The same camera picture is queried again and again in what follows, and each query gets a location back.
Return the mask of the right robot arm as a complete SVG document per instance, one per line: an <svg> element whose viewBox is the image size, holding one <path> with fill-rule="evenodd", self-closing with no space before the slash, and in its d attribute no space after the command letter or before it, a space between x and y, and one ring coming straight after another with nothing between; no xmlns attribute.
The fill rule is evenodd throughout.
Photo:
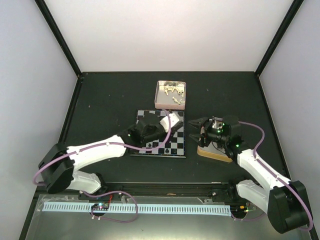
<svg viewBox="0 0 320 240"><path fill-rule="evenodd" d="M201 132L191 134L200 147L216 143L225 155L246 170L254 180L241 180L228 187L228 198L234 202L246 199L261 209L278 233L294 229L310 231L314 227L306 187L300 181L284 177L258 154L259 141L254 148L242 138L242 125L238 117L202 117L188 122Z"/></svg>

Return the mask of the black and grey chessboard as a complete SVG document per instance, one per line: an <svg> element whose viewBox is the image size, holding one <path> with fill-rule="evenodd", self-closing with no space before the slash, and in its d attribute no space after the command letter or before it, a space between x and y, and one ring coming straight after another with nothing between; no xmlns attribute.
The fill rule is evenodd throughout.
<svg viewBox="0 0 320 240"><path fill-rule="evenodd" d="M169 158L185 158L185 112L182 110L173 111L179 116L179 119L183 122L183 125L177 131L171 133L170 138L162 148L158 148L153 151L146 151L149 148L155 148L160 145L165 139L166 135L161 138L148 142L152 144L152 147L148 147L146 143L142 148L143 150L131 150L131 156L150 156L150 157L169 157ZM172 149L177 150L177 154L172 154Z"/></svg>

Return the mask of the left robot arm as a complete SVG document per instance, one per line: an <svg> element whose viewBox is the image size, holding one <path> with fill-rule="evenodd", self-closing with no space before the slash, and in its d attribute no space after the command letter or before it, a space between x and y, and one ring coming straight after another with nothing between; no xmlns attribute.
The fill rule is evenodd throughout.
<svg viewBox="0 0 320 240"><path fill-rule="evenodd" d="M171 135L182 127L183 121L174 112L163 110L163 113L165 115L160 117L147 112L136 124L104 140L78 146L55 144L39 163L32 182L44 186L49 194L75 190L91 194L97 200L103 199L108 188L102 176L81 169L123 157L130 150L143 151L146 144L156 140L162 142L150 147L149 151L164 147Z"/></svg>

